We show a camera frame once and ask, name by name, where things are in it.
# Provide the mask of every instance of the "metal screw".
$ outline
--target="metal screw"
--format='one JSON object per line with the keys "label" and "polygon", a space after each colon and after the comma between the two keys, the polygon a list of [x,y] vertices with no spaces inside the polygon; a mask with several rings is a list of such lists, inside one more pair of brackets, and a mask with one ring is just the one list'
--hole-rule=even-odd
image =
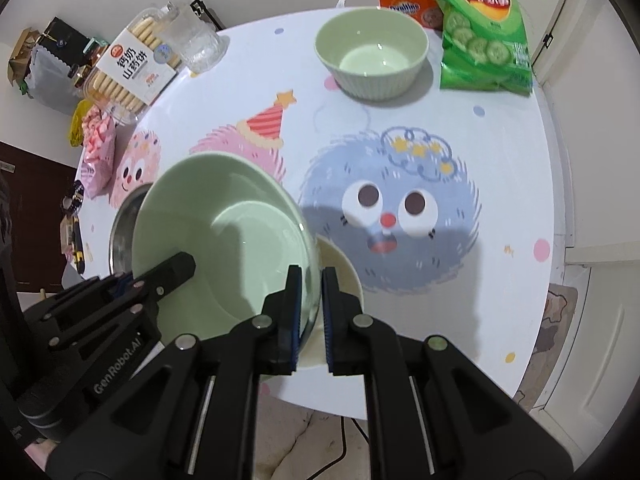
{"label": "metal screw", "polygon": [[442,352],[443,350],[447,349],[447,346],[449,346],[447,340],[443,337],[440,337],[439,335],[430,337],[427,341],[427,345],[429,345],[429,348],[431,348],[431,350],[435,350],[437,352]]}
{"label": "metal screw", "polygon": [[191,334],[182,334],[175,339],[175,345],[180,350],[188,350],[196,345],[196,338]]}
{"label": "metal screw", "polygon": [[256,328],[268,328],[272,322],[271,318],[266,314],[260,314],[251,320],[252,325]]}
{"label": "metal screw", "polygon": [[369,328],[373,325],[373,318],[369,314],[353,316],[353,324],[358,328]]}

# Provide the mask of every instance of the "clear glass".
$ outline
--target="clear glass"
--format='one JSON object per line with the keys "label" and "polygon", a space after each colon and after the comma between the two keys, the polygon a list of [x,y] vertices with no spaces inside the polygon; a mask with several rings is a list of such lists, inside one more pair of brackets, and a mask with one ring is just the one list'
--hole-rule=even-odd
{"label": "clear glass", "polygon": [[212,68],[226,52],[225,38],[196,16],[190,6],[169,6],[159,23],[158,37],[197,74]]}

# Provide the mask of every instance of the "blue round sticker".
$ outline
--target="blue round sticker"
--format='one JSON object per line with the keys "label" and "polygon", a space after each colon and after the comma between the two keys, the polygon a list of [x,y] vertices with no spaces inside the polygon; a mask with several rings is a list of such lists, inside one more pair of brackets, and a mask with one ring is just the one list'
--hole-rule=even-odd
{"label": "blue round sticker", "polygon": [[174,51],[166,43],[156,46],[154,50],[154,61],[158,64],[166,64],[174,56]]}

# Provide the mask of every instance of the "cucumber slice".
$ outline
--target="cucumber slice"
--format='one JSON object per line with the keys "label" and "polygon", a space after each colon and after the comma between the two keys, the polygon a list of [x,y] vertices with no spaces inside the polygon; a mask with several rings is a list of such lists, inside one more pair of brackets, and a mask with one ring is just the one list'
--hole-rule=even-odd
{"label": "cucumber slice", "polygon": [[457,28],[453,31],[451,37],[453,43],[460,49],[466,52],[466,44],[475,38],[476,34],[470,28]]}
{"label": "cucumber slice", "polygon": [[507,46],[497,40],[490,41],[486,46],[486,56],[490,63],[498,66],[504,65],[511,60],[511,52]]}
{"label": "cucumber slice", "polygon": [[452,34],[454,30],[457,28],[470,28],[471,22],[464,14],[460,14],[459,12],[452,12],[447,19],[445,20],[444,30],[446,30],[449,34]]}
{"label": "cucumber slice", "polygon": [[486,56],[487,43],[485,38],[473,38],[466,44],[466,51],[476,63],[484,64],[488,61]]}

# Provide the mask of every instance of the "pink dot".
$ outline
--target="pink dot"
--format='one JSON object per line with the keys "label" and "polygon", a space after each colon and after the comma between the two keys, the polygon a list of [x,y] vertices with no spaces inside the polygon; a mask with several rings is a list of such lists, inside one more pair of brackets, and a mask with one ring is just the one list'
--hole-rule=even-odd
{"label": "pink dot", "polygon": [[533,245],[533,257],[537,261],[544,262],[549,257],[550,254],[551,254],[551,246],[549,245],[549,242],[547,242],[546,240],[543,240],[542,238],[540,238]]}
{"label": "pink dot", "polygon": [[337,90],[340,87],[338,86],[338,83],[335,81],[334,76],[330,75],[327,79],[324,80],[324,87],[328,90],[328,91],[333,91],[333,90]]}

